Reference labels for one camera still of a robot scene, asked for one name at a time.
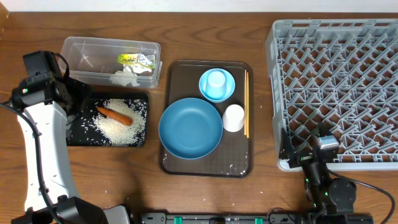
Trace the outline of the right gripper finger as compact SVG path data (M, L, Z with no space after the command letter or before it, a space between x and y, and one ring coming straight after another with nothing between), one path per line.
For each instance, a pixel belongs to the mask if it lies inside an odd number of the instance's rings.
M326 137L326 136L332 136L333 134L331 131L326 127L325 124L323 123L318 123L318 136L319 137Z
M284 128L281 129L281 143L279 157L293 157L295 149L290 141L289 135Z

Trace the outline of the orange carrot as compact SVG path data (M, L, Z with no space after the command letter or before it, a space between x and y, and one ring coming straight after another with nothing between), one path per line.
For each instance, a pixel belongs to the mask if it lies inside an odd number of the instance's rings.
M125 126L130 126L133 124L133 120L132 118L121 114L117 111L111 110L111 109L107 109L107 108L102 108L102 107L97 107L96 108L101 114L105 115L108 118L111 118Z

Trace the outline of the white paper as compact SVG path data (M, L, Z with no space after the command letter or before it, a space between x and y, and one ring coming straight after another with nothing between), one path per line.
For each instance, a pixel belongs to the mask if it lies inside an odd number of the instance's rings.
M141 65L124 65L123 71L133 76L149 77L152 75L152 69Z
M117 71L113 75L110 76L109 80L112 84L121 85L127 87L131 85L132 87L138 87L141 84L137 82L138 75L129 72L128 70Z

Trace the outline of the pile of white rice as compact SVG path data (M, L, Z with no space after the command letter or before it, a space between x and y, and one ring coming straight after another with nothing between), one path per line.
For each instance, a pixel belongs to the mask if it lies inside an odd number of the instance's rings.
M100 108L127 116L132 124L122 124ZM147 112L148 103L142 99L92 99L78 127L90 145L140 147L146 140Z

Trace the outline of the white paper cup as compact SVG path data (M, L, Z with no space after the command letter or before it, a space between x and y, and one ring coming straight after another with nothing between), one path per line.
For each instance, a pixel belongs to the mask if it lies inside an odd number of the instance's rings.
M229 132L238 132L244 126L244 109L242 106L233 104L225 110L223 117L223 128Z

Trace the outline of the green and silver wrapper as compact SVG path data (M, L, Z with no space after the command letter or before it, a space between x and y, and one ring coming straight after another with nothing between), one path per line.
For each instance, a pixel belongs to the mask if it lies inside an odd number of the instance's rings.
M155 67L155 55L144 55L142 53L138 54L119 54L117 63L123 65L140 65L142 67L151 68Z

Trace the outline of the wooden chopstick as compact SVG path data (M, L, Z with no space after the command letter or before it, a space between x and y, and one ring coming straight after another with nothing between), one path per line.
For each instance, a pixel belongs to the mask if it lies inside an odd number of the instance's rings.
M248 106L248 139L249 139L249 73L248 73L248 84L247 84L247 86L248 86L248 90L247 90L247 92L248 92L248 97L247 97L247 100L248 100L248 103L247 103L247 106Z
M248 103L248 100L247 100L247 97L248 97L248 92L247 92L247 90L248 90L248 86L247 86L248 73L247 73L247 70L244 70L244 77L245 77L245 79L244 79L244 134L248 138L248 106L247 106L247 103Z

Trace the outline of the light blue plastic cup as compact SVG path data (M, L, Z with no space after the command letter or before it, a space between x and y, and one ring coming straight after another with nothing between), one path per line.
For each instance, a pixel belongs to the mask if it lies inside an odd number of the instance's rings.
M225 94L226 89L226 78L223 72L219 70L213 70L208 74L206 79L205 92L209 98L218 100Z

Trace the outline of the large blue plate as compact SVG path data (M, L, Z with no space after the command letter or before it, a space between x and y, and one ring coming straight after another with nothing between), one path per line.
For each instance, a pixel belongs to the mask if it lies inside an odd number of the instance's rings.
M159 137L163 147L181 159L199 159L218 146L223 122L218 110L199 98L183 98L163 112Z

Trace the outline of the small light blue bowl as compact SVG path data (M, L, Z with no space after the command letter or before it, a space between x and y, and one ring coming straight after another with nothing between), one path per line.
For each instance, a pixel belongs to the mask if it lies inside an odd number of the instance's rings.
M225 94L224 94L224 96L223 96L222 98L220 98L220 99L218 99L218 100L209 98L208 95L207 95L206 92L205 92L205 88L206 88L206 79L207 79L207 77L208 77L208 74L209 74L211 71L213 71L213 70L219 70L219 71L223 72L224 75L225 75L225 78L226 78L226 85L225 85L225 86L226 86L226 89L225 89L226 91L225 91ZM228 98L234 93L234 89L235 89L236 84L235 84L235 80L234 80L232 74L230 74L228 71L226 71L225 69L222 69L222 68L212 68L212 69L207 70L207 71L200 77L198 86L199 86L199 89L200 89L200 93L201 93L207 100L209 100L209 101L211 101L211 102L213 102L213 103L221 103L221 102L225 101L226 99L228 99Z

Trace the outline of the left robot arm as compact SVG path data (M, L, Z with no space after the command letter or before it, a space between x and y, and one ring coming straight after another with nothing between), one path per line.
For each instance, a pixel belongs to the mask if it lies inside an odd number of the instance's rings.
M25 214L12 223L129 223L124 205L105 209L80 198L67 149L67 118L79 112L89 85L68 78L23 79L6 107L24 135L28 170Z

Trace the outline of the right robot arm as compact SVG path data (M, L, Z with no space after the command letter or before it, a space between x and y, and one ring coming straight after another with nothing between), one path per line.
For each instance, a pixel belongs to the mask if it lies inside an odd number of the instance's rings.
M281 130L280 157L291 168L301 167L305 176L307 198L313 209L297 217L295 223L348 223L353 213L356 186L343 178L332 178L327 164L339 151L340 141L326 126L319 124L312 152L295 149L287 131Z

